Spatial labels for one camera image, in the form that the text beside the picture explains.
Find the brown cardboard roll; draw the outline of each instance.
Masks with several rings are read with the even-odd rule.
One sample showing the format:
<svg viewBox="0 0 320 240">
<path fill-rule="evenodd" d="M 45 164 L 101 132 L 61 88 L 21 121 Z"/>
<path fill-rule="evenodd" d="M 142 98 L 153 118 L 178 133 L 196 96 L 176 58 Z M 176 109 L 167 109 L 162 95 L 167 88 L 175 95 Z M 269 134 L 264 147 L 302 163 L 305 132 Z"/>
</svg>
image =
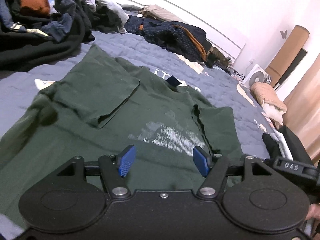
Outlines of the brown cardboard roll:
<svg viewBox="0 0 320 240">
<path fill-rule="evenodd" d="M 299 25 L 296 25 L 286 42 L 279 50 L 277 55 L 266 68 L 266 72 L 271 76 L 271 86 L 274 86 L 287 68 L 290 66 L 294 58 L 299 53 L 300 49 L 306 43 L 309 37 L 309 31 Z"/>
</svg>

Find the clothing tag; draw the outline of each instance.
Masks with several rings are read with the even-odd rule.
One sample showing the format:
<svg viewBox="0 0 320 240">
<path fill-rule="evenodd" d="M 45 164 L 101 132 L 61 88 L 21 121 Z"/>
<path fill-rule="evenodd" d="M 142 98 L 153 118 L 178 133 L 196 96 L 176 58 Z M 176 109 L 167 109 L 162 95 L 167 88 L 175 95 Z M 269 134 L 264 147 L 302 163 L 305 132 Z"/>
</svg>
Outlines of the clothing tag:
<svg viewBox="0 0 320 240">
<path fill-rule="evenodd" d="M 182 83 L 177 80 L 174 76 L 171 76 L 169 78 L 166 79 L 166 81 L 172 85 L 173 87 L 177 87 L 178 85 L 181 85 Z"/>
</svg>

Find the blue gripper pad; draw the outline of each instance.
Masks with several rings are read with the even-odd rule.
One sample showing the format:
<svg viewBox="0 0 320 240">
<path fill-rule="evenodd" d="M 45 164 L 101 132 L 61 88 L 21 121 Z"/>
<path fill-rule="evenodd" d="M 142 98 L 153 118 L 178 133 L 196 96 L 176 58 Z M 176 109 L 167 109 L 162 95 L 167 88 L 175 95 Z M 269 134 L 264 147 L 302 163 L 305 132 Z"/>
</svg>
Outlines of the blue gripper pad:
<svg viewBox="0 0 320 240">
<path fill-rule="evenodd" d="M 121 177 L 125 177 L 136 158 L 136 148 L 133 145 L 129 145 L 120 155 L 122 156 L 119 160 L 118 172 Z"/>
<path fill-rule="evenodd" d="M 192 152 L 193 163 L 198 168 L 202 177 L 207 177 L 210 168 L 207 163 L 206 155 L 208 155 L 200 146 L 195 146 Z"/>
</svg>

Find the orange strap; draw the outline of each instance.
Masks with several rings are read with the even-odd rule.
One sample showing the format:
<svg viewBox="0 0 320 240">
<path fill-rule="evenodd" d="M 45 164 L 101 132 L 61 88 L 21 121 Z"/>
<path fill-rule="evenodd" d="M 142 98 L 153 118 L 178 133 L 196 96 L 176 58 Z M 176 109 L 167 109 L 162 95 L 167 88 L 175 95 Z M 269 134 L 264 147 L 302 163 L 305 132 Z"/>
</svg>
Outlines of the orange strap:
<svg viewBox="0 0 320 240">
<path fill-rule="evenodd" d="M 179 26 L 179 25 L 172 25 L 172 26 L 183 29 L 183 30 L 186 32 L 187 36 L 188 36 L 188 37 L 190 38 L 190 40 L 192 41 L 192 43 L 193 43 L 193 44 L 197 47 L 197 49 L 199 50 L 202 59 L 203 59 L 204 61 L 207 61 L 207 54 L 206 54 L 206 52 L 205 52 L 205 50 L 204 50 L 204 47 L 203 47 L 203 46 L 200 44 L 200 42 L 191 34 L 191 32 L 190 32 L 188 29 L 186 29 L 186 28 L 184 28 L 184 27 L 182 27 L 182 26 Z"/>
</svg>

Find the beige knitted fabric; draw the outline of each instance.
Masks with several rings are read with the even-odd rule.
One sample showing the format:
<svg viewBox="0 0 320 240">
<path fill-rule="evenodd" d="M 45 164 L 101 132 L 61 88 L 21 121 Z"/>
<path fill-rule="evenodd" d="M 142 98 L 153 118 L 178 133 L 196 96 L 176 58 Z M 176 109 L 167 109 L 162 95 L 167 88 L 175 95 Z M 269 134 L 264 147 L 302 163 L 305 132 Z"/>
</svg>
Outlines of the beige knitted fabric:
<svg viewBox="0 0 320 240">
<path fill-rule="evenodd" d="M 267 83 L 257 82 L 250 87 L 251 92 L 255 95 L 259 105 L 263 103 L 271 104 L 287 112 L 287 106 L 281 102 L 274 89 Z"/>
</svg>

